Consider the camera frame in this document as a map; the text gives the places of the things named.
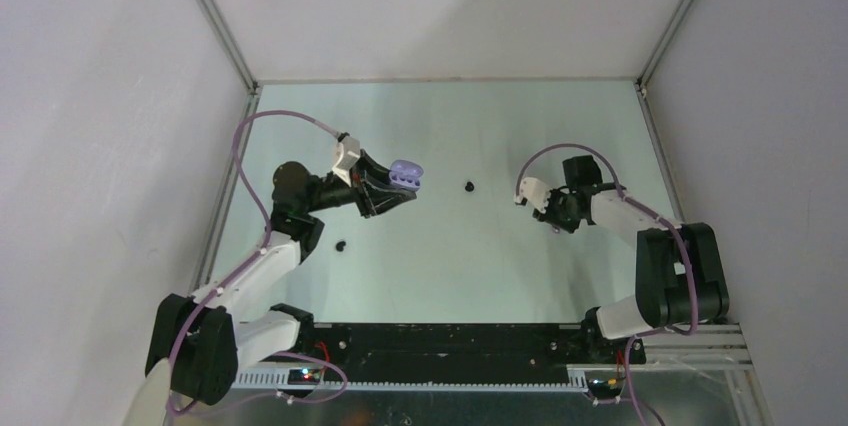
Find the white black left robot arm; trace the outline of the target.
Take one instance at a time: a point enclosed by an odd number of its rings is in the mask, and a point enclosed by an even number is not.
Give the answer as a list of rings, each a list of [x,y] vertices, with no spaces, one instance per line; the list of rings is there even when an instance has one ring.
[[[422,166],[396,160],[385,167],[364,150],[337,152],[325,176],[288,161],[272,175],[272,207],[257,249],[227,276],[188,296],[171,294],[158,306],[145,376],[166,394],[218,403],[244,370],[279,353],[304,362],[316,349],[311,315],[273,306],[250,320],[262,296],[316,249],[324,230],[316,212],[353,205],[364,218],[417,197]]]

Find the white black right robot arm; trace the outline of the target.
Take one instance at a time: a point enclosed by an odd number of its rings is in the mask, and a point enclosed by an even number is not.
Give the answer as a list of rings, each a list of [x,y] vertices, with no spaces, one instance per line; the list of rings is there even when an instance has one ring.
[[[604,181],[594,157],[563,163],[565,183],[554,188],[534,177],[517,183],[515,201],[531,205],[535,220],[560,231],[603,227],[636,254],[633,293],[590,312],[594,329],[581,338],[585,357],[606,364],[623,338],[654,330],[688,332],[730,309],[716,235],[705,223],[681,223],[650,209],[614,181]]]

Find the purple earbud charging case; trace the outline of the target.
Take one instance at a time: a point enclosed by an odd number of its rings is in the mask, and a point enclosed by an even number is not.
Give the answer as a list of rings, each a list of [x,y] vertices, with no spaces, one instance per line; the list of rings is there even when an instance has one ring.
[[[389,184],[409,191],[418,191],[421,188],[423,168],[408,160],[398,159],[392,162],[388,178]]]

